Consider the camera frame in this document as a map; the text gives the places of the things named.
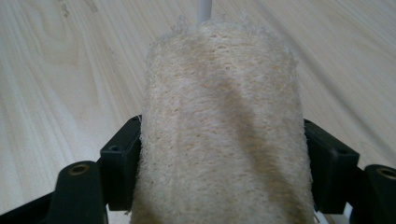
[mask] wooden floor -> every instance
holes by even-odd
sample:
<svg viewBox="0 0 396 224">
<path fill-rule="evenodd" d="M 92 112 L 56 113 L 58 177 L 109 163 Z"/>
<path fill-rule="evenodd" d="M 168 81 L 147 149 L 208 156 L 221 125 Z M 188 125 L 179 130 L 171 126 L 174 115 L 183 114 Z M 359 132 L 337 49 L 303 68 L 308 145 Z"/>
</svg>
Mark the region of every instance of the wooden floor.
<svg viewBox="0 0 396 224">
<path fill-rule="evenodd" d="M 150 43 L 197 0 L 0 0 L 0 214 L 96 161 L 141 113 Z M 215 0 L 213 16 L 281 35 L 299 61 L 304 116 L 396 167 L 396 2 Z M 110 223 L 128 223 L 123 213 Z"/>
</svg>

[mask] sponge texture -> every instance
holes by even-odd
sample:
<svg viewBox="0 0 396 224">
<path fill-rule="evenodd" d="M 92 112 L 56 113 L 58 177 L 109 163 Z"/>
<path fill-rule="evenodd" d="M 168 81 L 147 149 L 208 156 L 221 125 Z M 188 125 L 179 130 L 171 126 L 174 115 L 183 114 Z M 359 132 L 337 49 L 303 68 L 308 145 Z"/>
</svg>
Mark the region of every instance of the sponge texture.
<svg viewBox="0 0 396 224">
<path fill-rule="evenodd" d="M 274 34 L 246 24 L 158 39 L 132 223 L 313 223 L 295 66 Z"/>
</svg>

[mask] black plastic mount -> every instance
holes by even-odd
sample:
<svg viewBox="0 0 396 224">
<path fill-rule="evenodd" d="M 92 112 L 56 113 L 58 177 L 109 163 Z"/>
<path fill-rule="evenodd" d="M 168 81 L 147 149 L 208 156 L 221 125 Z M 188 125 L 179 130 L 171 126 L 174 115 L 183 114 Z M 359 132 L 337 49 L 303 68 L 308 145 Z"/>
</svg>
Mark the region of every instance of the black plastic mount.
<svg viewBox="0 0 396 224">
<path fill-rule="evenodd" d="M 107 223 L 111 211 L 130 211 L 136 181 L 141 117 L 128 120 L 102 148 L 98 162 L 81 161 L 60 172 L 55 191 L 0 216 L 9 223 Z M 359 154 L 305 120 L 315 208 L 342 214 L 350 223 L 396 223 L 396 170 L 382 165 L 358 168 Z"/>
</svg>

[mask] white rod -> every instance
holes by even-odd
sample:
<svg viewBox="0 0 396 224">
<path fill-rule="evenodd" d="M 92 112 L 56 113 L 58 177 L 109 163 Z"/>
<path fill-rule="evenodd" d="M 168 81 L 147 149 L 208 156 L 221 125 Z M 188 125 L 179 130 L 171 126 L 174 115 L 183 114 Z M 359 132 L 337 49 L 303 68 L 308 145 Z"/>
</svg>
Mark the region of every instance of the white rod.
<svg viewBox="0 0 396 224">
<path fill-rule="evenodd" d="M 212 13 L 212 0 L 199 0 L 197 24 L 210 20 Z"/>
</svg>

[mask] light wood planks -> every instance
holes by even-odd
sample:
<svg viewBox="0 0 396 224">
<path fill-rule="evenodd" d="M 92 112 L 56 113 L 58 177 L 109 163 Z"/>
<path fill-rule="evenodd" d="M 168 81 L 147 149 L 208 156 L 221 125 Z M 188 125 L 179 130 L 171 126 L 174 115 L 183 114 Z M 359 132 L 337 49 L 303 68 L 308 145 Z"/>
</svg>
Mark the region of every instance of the light wood planks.
<svg viewBox="0 0 396 224">
<path fill-rule="evenodd" d="M 213 17 L 247 17 L 299 60 L 304 115 L 361 155 L 396 167 L 396 3 L 216 0 Z M 66 165 L 141 112 L 145 58 L 196 0 L 0 1 L 0 214 L 53 190 Z M 112 223 L 127 223 L 110 214 Z"/>
</svg>

